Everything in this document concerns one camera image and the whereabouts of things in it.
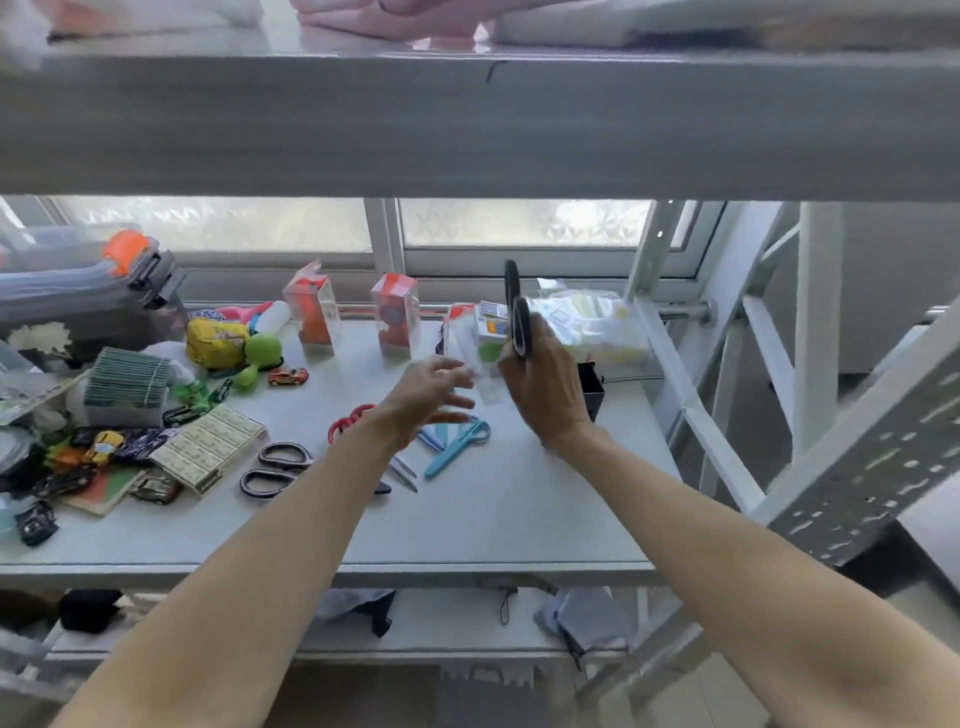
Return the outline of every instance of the tabletop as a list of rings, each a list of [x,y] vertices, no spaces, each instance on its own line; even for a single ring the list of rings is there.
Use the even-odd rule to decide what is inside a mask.
[[[322,456],[330,424],[380,401],[408,363],[380,354],[372,322],[345,322],[332,357],[306,357],[291,327],[286,363],[308,366],[297,388],[232,394],[227,405],[267,426],[269,442],[298,442]],[[423,352],[439,325],[424,322]],[[502,382],[500,402],[478,403],[492,438],[462,454],[414,494],[376,497],[334,581],[340,587],[466,587],[524,584],[528,575],[564,585],[654,583],[643,552],[585,480],[545,449],[520,419]],[[597,419],[620,444],[667,473],[677,468],[640,382],[608,385]],[[403,458],[423,473],[434,453],[415,441]],[[169,506],[125,498],[99,518],[57,506],[60,531],[41,546],[0,544],[3,583],[171,588],[243,522],[265,507],[237,487],[255,452],[203,498]]]

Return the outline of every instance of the toy packaging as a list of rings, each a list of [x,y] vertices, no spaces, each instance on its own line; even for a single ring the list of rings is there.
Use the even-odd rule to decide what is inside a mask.
[[[319,260],[301,268],[283,289],[283,298],[300,326],[304,347],[334,353],[343,325],[330,278],[320,270]]]
[[[371,291],[376,335],[384,356],[410,356],[420,342],[420,294],[417,279],[387,273]]]

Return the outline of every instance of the green plush toy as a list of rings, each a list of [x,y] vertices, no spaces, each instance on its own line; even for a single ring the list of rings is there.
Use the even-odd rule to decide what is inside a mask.
[[[269,333],[256,333],[244,346],[248,366],[233,378],[233,383],[243,389],[256,385],[257,374],[261,369],[279,366],[283,361],[283,345]]]

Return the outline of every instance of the yellow pouch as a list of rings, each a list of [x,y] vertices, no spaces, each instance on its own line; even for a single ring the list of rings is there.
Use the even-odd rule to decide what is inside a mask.
[[[235,369],[247,363],[245,324],[193,319],[186,325],[186,355],[207,369]]]

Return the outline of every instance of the yellow toy car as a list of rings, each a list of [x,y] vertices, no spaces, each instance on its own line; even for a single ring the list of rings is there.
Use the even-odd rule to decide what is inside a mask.
[[[100,467],[106,465],[117,449],[123,445],[124,437],[111,429],[104,430],[93,441],[93,445],[86,451],[84,462]]]

